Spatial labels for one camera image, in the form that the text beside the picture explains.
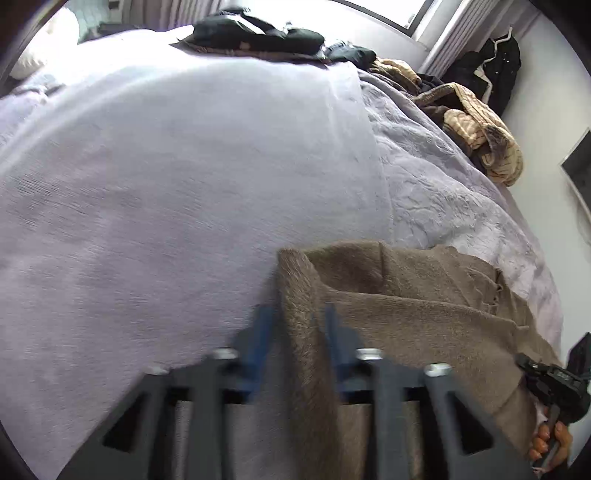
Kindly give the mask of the person's right hand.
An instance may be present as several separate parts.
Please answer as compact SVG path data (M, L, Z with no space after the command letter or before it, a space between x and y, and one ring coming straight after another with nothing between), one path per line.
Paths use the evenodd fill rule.
M573 436L563 422L557 421L554 429L550 429L548 423L543 422L539 425L537 432L533 436L531 447L528 451L529 459L531 461L541 460L551 450L550 441L552 439L556 441L554 444L556 452L544 469L545 473L549 473L567 461L573 442Z

